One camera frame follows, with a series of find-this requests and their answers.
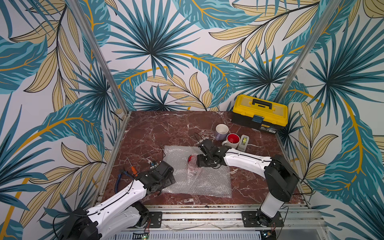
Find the clear bubble wrap sheet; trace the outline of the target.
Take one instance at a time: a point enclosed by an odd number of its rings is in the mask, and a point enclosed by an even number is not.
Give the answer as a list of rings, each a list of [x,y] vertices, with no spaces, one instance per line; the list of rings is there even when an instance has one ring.
[[[231,198],[230,168],[199,168],[188,165],[191,155],[201,153],[197,147],[165,146],[164,162],[174,168],[176,183],[163,189],[166,193],[204,195],[219,198]]]

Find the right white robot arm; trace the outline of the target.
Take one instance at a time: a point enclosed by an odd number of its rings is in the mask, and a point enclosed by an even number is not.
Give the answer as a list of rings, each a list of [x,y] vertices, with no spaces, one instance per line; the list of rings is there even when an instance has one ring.
[[[298,175],[281,155],[256,156],[228,146],[215,146],[211,140],[200,142],[198,148],[202,151],[197,156],[199,168],[236,167],[266,179],[269,193],[259,209],[260,218],[275,217],[284,203],[291,200],[299,182]]]

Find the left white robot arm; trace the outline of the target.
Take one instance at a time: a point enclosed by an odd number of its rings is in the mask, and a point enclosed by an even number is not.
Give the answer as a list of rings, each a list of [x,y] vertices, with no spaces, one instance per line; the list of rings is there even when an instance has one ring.
[[[87,210],[78,208],[70,213],[60,232],[54,232],[58,240],[107,240],[124,229],[148,228],[149,210],[141,199],[176,182],[174,168],[159,162],[149,171],[132,176],[132,182],[104,202]]]

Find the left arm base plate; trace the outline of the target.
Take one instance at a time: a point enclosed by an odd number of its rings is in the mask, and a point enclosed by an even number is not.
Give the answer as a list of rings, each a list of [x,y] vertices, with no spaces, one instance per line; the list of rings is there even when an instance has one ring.
[[[141,216],[135,225],[129,224],[124,229],[143,229],[144,227],[159,229],[162,226],[162,218],[162,212],[148,212]]]

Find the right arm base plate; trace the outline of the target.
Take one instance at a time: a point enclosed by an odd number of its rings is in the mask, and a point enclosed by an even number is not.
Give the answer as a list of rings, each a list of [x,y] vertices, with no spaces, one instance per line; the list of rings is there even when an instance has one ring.
[[[283,227],[284,221],[280,212],[274,217],[268,217],[261,210],[241,212],[245,228],[277,228]]]

